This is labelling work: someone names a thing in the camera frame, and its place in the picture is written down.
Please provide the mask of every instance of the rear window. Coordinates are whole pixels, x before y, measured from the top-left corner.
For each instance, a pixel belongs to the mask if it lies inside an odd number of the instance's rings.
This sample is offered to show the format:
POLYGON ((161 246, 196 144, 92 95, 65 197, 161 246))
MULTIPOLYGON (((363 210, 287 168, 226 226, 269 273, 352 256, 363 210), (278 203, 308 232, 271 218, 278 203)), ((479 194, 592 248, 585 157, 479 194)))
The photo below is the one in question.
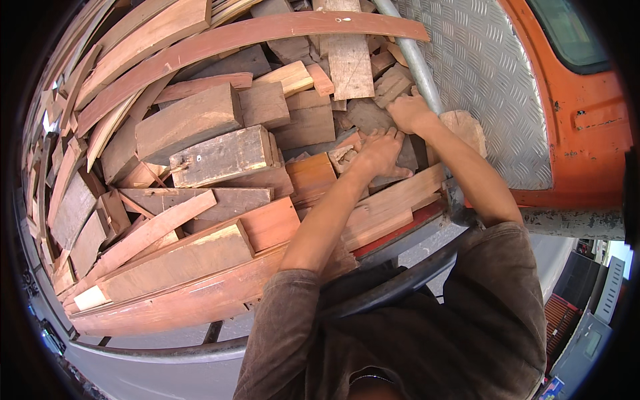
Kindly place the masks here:
POLYGON ((608 70, 607 55, 568 0, 527 0, 558 59, 577 74, 608 70))

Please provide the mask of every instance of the person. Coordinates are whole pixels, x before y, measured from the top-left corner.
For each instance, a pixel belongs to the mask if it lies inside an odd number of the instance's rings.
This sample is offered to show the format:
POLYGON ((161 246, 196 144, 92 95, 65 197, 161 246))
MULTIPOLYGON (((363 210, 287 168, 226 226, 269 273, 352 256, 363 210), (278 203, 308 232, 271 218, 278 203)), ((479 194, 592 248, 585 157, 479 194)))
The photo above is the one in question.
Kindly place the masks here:
POLYGON ((366 139, 307 214, 264 286, 234 399, 530 399, 541 383, 542 293, 509 189, 422 97, 403 95, 388 111, 399 131, 366 139), (396 166, 403 132, 433 147, 486 230, 459 249, 443 304, 424 287, 386 307, 320 321, 317 313, 328 305, 404 270, 356 270, 328 288, 319 283, 367 184, 378 175, 411 176, 396 166))

